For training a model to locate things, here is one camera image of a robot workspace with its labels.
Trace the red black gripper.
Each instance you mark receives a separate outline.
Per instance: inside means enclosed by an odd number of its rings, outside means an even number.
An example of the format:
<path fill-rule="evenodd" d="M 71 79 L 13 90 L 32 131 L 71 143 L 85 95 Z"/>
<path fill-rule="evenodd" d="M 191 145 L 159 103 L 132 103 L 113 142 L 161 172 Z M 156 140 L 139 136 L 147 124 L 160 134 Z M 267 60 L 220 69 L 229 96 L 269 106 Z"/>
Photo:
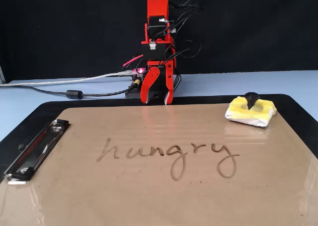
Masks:
<path fill-rule="evenodd" d="M 173 100 L 173 76 L 175 74 L 174 60 L 170 61 L 148 61 L 148 72 L 141 86 L 141 102 L 147 104 L 150 91 L 167 91 L 164 99 L 165 105 Z"/>

